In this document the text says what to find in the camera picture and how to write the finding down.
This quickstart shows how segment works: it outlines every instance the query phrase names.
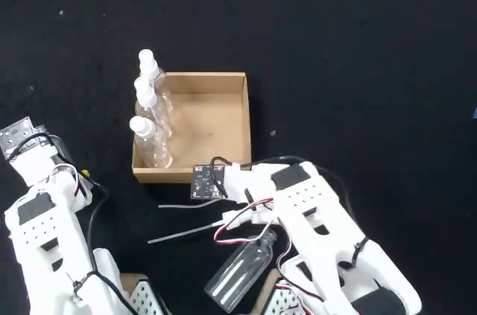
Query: perforated metal plate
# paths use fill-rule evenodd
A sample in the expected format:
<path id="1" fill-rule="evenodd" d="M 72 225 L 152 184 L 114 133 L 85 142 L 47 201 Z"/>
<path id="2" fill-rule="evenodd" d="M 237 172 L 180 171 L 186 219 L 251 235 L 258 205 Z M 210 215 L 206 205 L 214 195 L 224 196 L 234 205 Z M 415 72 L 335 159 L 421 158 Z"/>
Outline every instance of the perforated metal plate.
<path id="1" fill-rule="evenodd" d="M 138 315 L 166 315 L 147 281 L 140 281 L 130 296 Z"/>
<path id="2" fill-rule="evenodd" d="M 275 289 L 262 315 L 306 315 L 298 298 L 290 290 Z"/>

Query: black cloth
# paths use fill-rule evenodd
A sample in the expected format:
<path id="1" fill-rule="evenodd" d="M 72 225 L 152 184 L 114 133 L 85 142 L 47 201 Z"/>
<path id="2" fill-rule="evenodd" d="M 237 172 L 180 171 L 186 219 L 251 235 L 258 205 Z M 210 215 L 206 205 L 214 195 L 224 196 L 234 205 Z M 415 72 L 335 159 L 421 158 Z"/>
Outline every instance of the black cloth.
<path id="1" fill-rule="evenodd" d="M 212 231 L 146 240 L 211 223 L 226 206 L 158 210 L 187 203 L 189 186 L 138 184 L 128 120 L 141 48 L 168 71 L 245 71 L 253 158 L 299 155 L 342 175 L 360 226 L 425 314 L 473 314 L 475 1 L 0 0 L 0 125 L 46 124 L 110 189 L 93 243 L 123 273 L 147 274 L 174 314 L 221 314 L 203 287 L 234 246 L 214 245 Z M 0 185 L 2 210 L 26 192 L 4 162 Z M 78 212 L 83 226 L 91 210 Z M 2 230 L 2 313 L 26 314 Z"/>

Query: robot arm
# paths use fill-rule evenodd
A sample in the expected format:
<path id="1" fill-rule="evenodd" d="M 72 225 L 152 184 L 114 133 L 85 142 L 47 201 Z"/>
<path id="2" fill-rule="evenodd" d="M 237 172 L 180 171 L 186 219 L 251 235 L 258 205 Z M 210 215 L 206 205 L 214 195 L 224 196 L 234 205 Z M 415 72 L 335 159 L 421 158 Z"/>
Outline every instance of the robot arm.
<path id="1" fill-rule="evenodd" d="M 229 198 L 239 203 L 273 198 L 273 211 L 257 207 L 252 222 L 275 217 L 282 225 L 298 252 L 283 264 L 282 272 L 300 286 L 294 290 L 314 314 L 356 315 L 357 310 L 368 314 L 369 309 L 376 311 L 372 314 L 420 312 L 415 289 L 360 230 L 311 162 L 258 166 L 252 171 L 226 166 L 224 187 Z M 326 231 L 318 234 L 317 226 Z M 298 267 L 301 263 L 311 280 Z"/>
<path id="2" fill-rule="evenodd" d="M 65 150 L 30 118 L 0 130 L 0 147 L 30 186 L 5 211 L 30 314 L 126 315 L 146 306 L 146 313 L 165 313 L 148 284 L 138 284 L 128 300 L 110 252 L 90 250 L 75 213 L 91 203 L 93 181 L 64 163 Z"/>

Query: open cardboard box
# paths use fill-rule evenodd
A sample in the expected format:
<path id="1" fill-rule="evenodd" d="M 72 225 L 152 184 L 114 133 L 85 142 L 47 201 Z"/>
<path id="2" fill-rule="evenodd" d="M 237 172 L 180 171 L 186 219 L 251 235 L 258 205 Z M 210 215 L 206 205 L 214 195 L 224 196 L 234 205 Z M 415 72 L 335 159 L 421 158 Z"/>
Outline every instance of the open cardboard box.
<path id="1" fill-rule="evenodd" d="M 192 167 L 213 156 L 248 163 L 250 116 L 245 73 L 168 73 L 172 94 L 171 167 L 146 168 L 133 145 L 133 173 L 141 183 L 188 183 Z"/>

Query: white bottle cap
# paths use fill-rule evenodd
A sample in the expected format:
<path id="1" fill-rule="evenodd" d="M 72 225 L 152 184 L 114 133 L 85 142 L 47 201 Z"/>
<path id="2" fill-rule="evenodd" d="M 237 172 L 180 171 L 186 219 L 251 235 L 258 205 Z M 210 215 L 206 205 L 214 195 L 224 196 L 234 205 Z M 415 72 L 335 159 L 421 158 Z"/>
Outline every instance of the white bottle cap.
<path id="1" fill-rule="evenodd" d="M 147 79 L 143 77 L 137 78 L 134 81 L 134 88 L 136 88 L 136 97 L 140 106 L 143 108 L 152 108 L 156 105 L 156 92 Z"/>
<path id="2" fill-rule="evenodd" d="M 156 132 L 156 124 L 142 116 L 133 116 L 129 121 L 129 127 L 142 138 L 149 138 Z"/>
<path id="3" fill-rule="evenodd" d="M 136 93 L 144 92 L 151 87 L 149 80 L 143 77 L 136 78 L 134 81 L 134 88 L 136 89 Z"/>
<path id="4" fill-rule="evenodd" d="M 154 80 L 160 74 L 159 66 L 150 49 L 143 49 L 139 52 L 139 70 L 141 76 L 148 80 Z"/>

